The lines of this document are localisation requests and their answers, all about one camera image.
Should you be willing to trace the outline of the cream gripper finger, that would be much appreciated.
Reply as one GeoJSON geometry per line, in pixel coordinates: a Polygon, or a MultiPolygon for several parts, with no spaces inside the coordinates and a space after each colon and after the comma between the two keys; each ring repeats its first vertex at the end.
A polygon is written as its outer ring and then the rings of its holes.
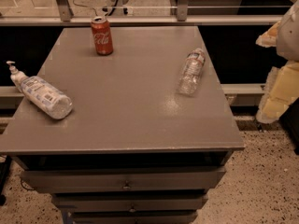
{"type": "Polygon", "coordinates": [[[261,123],[279,120],[299,98],[298,29],[297,21],[278,21],[256,40],[261,47],[275,47],[277,54],[287,60],[281,68],[272,67],[267,76],[256,114],[261,123]]]}

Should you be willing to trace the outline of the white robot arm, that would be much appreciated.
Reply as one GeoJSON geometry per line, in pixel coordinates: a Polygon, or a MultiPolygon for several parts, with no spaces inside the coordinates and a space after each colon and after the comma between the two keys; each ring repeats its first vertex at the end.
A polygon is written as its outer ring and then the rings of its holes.
{"type": "Polygon", "coordinates": [[[271,68],[259,103],[256,119],[269,124],[279,120],[299,98],[299,1],[280,21],[260,35],[256,44],[275,47],[277,55],[287,60],[281,68],[271,68]]]}

